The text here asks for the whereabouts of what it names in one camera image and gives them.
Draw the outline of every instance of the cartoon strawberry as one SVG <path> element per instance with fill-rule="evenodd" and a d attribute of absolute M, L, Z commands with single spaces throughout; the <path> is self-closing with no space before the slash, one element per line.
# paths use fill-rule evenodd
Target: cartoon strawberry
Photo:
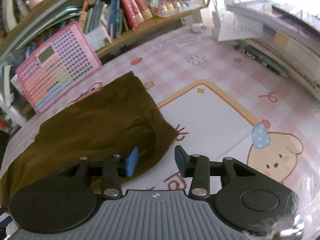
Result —
<path fill-rule="evenodd" d="M 131 61 L 131 65 L 135 66 L 142 61 L 142 57 L 136 57 L 133 61 Z"/>

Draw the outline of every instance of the pen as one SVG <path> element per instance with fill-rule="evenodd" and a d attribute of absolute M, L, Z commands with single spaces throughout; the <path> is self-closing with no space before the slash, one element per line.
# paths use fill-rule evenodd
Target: pen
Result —
<path fill-rule="evenodd" d="M 236 50 L 239 50 L 240 52 L 246 54 L 248 57 L 254 59 L 255 61 L 257 61 L 258 63 L 260 63 L 261 65 L 263 65 L 264 67 L 266 67 L 267 69 L 269 69 L 270 71 L 272 71 L 274 74 L 276 75 L 280 75 L 279 71 L 276 70 L 275 68 L 273 68 L 271 65 L 269 65 L 267 62 L 264 62 L 261 58 L 255 56 L 254 54 L 242 49 L 239 45 L 233 45 L 233 47 Z"/>
<path fill-rule="evenodd" d="M 250 45 L 245 45 L 244 48 L 247 51 L 249 51 L 250 53 L 252 53 L 252 54 L 256 55 L 257 57 L 259 57 L 264 62 L 268 63 L 271 67 L 276 69 L 280 73 L 280 75 L 283 76 L 284 78 L 287 78 L 289 76 L 287 70 L 284 67 L 282 67 L 280 64 L 275 62 L 273 59 L 271 59 L 268 56 L 264 55 L 259 50 L 255 49 L 254 47 L 252 47 Z"/>

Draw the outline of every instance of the olive green fabric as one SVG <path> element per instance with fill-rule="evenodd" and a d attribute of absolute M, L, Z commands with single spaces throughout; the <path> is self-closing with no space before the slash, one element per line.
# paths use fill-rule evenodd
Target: olive green fabric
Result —
<path fill-rule="evenodd" d="M 22 187 L 81 156 L 102 161 L 115 153 L 128 156 L 138 146 L 132 178 L 137 177 L 160 161 L 177 136 L 141 81 L 129 72 L 40 126 L 35 141 L 1 179 L 1 206 L 8 207 Z M 92 187 L 97 189 L 99 181 Z"/>

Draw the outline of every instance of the pink checkered pattern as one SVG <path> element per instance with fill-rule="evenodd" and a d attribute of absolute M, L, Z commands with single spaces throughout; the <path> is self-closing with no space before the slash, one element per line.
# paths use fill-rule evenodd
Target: pink checkered pattern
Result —
<path fill-rule="evenodd" d="M 192 57 L 205 58 L 197 62 Z M 137 65 L 133 59 L 141 57 Z M 271 131 L 292 133 L 304 145 L 295 171 L 286 185 L 296 182 L 306 164 L 320 166 L 320 104 L 294 79 L 284 79 L 234 50 L 230 43 L 212 40 L 210 30 L 201 34 L 187 27 L 162 35 L 105 64 L 41 116 L 33 117 L 9 142 L 0 176 L 9 164 L 30 145 L 41 123 L 64 109 L 67 104 L 86 92 L 94 83 L 106 85 L 117 77 L 133 71 L 143 83 L 155 84 L 148 92 L 156 103 L 198 79 L 208 79 L 231 95 L 258 119 L 268 119 Z M 260 97 L 272 93 L 272 97 Z"/>

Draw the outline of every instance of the yellow star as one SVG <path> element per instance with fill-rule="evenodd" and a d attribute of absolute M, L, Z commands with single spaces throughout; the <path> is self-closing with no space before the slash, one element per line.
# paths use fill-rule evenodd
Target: yellow star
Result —
<path fill-rule="evenodd" d="M 149 89 L 153 88 L 154 86 L 155 86 L 155 84 L 153 83 L 153 81 L 144 84 L 144 87 L 146 90 L 149 90 Z"/>

